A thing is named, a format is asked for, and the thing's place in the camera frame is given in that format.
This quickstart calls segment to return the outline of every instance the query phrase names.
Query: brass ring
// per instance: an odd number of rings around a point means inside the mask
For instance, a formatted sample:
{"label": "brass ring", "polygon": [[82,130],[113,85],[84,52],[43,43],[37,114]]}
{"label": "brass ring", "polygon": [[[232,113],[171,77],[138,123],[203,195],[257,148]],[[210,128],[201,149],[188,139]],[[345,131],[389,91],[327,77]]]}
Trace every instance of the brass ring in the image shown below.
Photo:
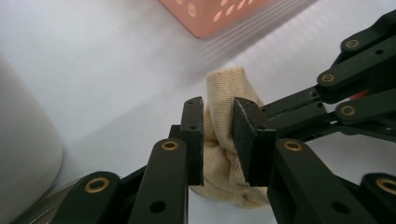
{"label": "brass ring", "polygon": [[346,47],[353,49],[356,48],[359,45],[359,40],[349,40],[348,42],[346,42]]}
{"label": "brass ring", "polygon": [[396,195],[396,189],[390,189],[386,184],[391,184],[396,187],[396,181],[386,178],[378,178],[375,183],[384,191]]}
{"label": "brass ring", "polygon": [[326,74],[322,77],[323,82],[333,82],[335,80],[335,76],[332,74]]}
{"label": "brass ring", "polygon": [[[94,187],[93,184],[97,182],[102,182],[102,185],[99,187]],[[107,186],[110,184],[110,181],[105,178],[105,177],[96,177],[92,180],[90,180],[86,185],[85,185],[85,191],[88,193],[97,193],[100,192],[104,189],[107,188]]]}
{"label": "brass ring", "polygon": [[341,114],[345,116],[352,116],[356,113],[355,107],[351,105],[345,105],[341,108]]}
{"label": "brass ring", "polygon": [[293,141],[287,141],[287,142],[285,142],[285,143],[283,144],[283,147],[285,147],[285,148],[287,148],[288,150],[291,150],[291,151],[300,151],[300,150],[303,150],[303,147],[302,147],[300,144],[298,144],[298,143],[296,143],[296,142],[293,142]]}
{"label": "brass ring", "polygon": [[168,142],[164,142],[161,147],[164,150],[168,150],[168,151],[172,151],[178,148],[178,143],[174,142],[174,141],[168,141]]}

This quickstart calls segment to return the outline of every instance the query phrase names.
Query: crumpled fabric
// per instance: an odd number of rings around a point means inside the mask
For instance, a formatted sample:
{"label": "crumpled fabric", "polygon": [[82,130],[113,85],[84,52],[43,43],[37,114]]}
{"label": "crumpled fabric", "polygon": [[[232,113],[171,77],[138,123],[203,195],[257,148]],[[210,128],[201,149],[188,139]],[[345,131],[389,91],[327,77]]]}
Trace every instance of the crumpled fabric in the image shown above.
{"label": "crumpled fabric", "polygon": [[244,178],[233,144],[233,100],[242,97],[263,106],[242,67],[214,71],[206,76],[204,112],[204,183],[191,187],[215,200],[257,208],[268,204],[267,188],[253,188]]}

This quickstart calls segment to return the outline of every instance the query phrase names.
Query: orange basket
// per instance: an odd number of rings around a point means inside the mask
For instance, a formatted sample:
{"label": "orange basket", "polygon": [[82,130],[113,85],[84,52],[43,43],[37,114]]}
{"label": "orange basket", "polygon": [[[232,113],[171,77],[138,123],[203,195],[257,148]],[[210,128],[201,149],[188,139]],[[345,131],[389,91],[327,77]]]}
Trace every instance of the orange basket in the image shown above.
{"label": "orange basket", "polygon": [[196,37],[206,37],[268,0],[160,0]]}

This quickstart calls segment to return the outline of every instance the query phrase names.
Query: white cylinder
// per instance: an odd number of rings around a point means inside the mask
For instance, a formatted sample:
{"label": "white cylinder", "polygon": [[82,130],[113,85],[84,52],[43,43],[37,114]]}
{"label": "white cylinder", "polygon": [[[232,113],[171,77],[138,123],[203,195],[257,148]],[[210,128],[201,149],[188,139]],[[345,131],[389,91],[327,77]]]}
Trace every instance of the white cylinder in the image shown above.
{"label": "white cylinder", "polygon": [[39,199],[61,162],[62,144],[49,117],[0,55],[0,223]]}

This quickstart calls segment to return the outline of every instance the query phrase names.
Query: circular hole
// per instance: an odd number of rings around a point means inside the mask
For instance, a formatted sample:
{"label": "circular hole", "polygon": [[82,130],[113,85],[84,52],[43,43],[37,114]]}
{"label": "circular hole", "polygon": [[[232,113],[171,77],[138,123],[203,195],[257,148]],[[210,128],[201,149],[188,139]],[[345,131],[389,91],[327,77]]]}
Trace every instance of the circular hole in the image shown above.
{"label": "circular hole", "polygon": [[195,5],[193,3],[189,3],[189,14],[192,17],[195,17],[197,15],[197,9],[195,8]]}
{"label": "circular hole", "polygon": [[97,193],[107,188],[110,181],[106,177],[96,177],[90,180],[84,187],[88,193]]}
{"label": "circular hole", "polygon": [[288,150],[292,150],[292,151],[300,151],[303,149],[300,144],[293,141],[285,142],[283,146]]}
{"label": "circular hole", "polygon": [[164,142],[162,145],[161,145],[161,147],[164,149],[164,150],[168,150],[168,151],[171,151],[171,150],[175,150],[175,149],[177,149],[178,148],[178,143],[177,142]]}
{"label": "circular hole", "polygon": [[166,146],[166,147],[174,147],[174,146],[175,146],[175,143],[166,143],[165,146]]}
{"label": "circular hole", "polygon": [[395,182],[393,182],[393,183],[386,182],[386,183],[384,183],[384,186],[385,186],[387,189],[396,191],[396,183],[395,183]]}
{"label": "circular hole", "polygon": [[378,178],[375,183],[384,191],[396,195],[396,181],[387,178]]}
{"label": "circular hole", "polygon": [[312,97],[317,97],[318,96],[318,93],[315,92],[315,91],[311,91],[310,94],[311,94]]}
{"label": "circular hole", "polygon": [[152,203],[151,206],[149,207],[149,210],[152,213],[161,213],[163,210],[165,210],[166,204],[164,202],[158,201],[155,203]]}
{"label": "circular hole", "polygon": [[91,189],[99,189],[99,188],[101,188],[104,184],[105,184],[105,181],[103,181],[103,180],[96,180],[96,181],[93,181],[93,182],[90,184],[90,188],[91,188]]}
{"label": "circular hole", "polygon": [[216,14],[216,16],[213,18],[213,21],[218,21],[221,18],[221,11]]}
{"label": "circular hole", "polygon": [[384,53],[384,50],[382,50],[382,49],[378,49],[378,50],[375,51],[376,55],[380,55],[380,54],[383,54],[383,53]]}
{"label": "circular hole", "polygon": [[356,113],[356,109],[353,106],[346,105],[341,108],[341,114],[345,116],[352,116]]}
{"label": "circular hole", "polygon": [[333,202],[332,203],[332,208],[342,214],[349,214],[350,210],[349,208],[344,205],[343,203],[339,203],[339,202]]}
{"label": "circular hole", "polygon": [[247,0],[243,0],[241,3],[239,3],[238,9],[241,9],[245,5],[246,1]]}
{"label": "circular hole", "polygon": [[346,42],[346,47],[347,48],[356,48],[359,45],[359,40],[349,40],[348,42]]}
{"label": "circular hole", "polygon": [[233,13],[233,5],[232,6],[230,6],[228,9],[227,9],[227,12],[225,13],[225,15],[230,15],[231,13]]}
{"label": "circular hole", "polygon": [[327,74],[322,77],[322,81],[324,82],[333,82],[334,80],[335,80],[335,76],[331,74]]}

